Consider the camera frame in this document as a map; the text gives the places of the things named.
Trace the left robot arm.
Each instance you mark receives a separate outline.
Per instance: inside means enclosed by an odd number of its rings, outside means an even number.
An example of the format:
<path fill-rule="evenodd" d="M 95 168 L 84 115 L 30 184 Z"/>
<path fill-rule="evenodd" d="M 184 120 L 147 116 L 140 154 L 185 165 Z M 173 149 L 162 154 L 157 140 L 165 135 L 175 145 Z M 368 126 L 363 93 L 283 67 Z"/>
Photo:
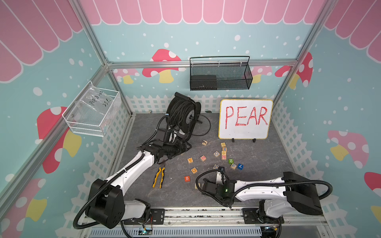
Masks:
<path fill-rule="evenodd" d="M 146 216 L 148 203 L 139 199 L 125 201 L 124 196 L 147 169 L 155 163 L 164 165 L 162 157 L 172 159 L 188 151 L 190 137 L 191 133 L 156 130 L 122 169 L 105 180 L 98 178 L 93 182 L 88 201 L 75 216 L 73 227 L 81 230 L 101 224 L 112 229 L 123 220 Z"/>

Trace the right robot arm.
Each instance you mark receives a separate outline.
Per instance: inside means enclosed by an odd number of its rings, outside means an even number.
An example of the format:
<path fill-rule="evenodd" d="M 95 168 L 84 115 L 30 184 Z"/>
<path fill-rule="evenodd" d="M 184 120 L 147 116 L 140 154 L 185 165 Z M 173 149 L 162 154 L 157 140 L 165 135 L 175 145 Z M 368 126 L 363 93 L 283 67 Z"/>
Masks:
<path fill-rule="evenodd" d="M 305 215 L 323 214 L 320 201 L 331 195 L 333 187 L 323 180 L 310 180 L 294 172 L 284 172 L 282 177 L 264 181 L 229 179 L 224 167 L 200 174 L 204 184 L 196 188 L 223 207 L 232 208 L 235 202 L 259 200 L 254 217 L 259 222 L 278 219 L 297 211 Z"/>

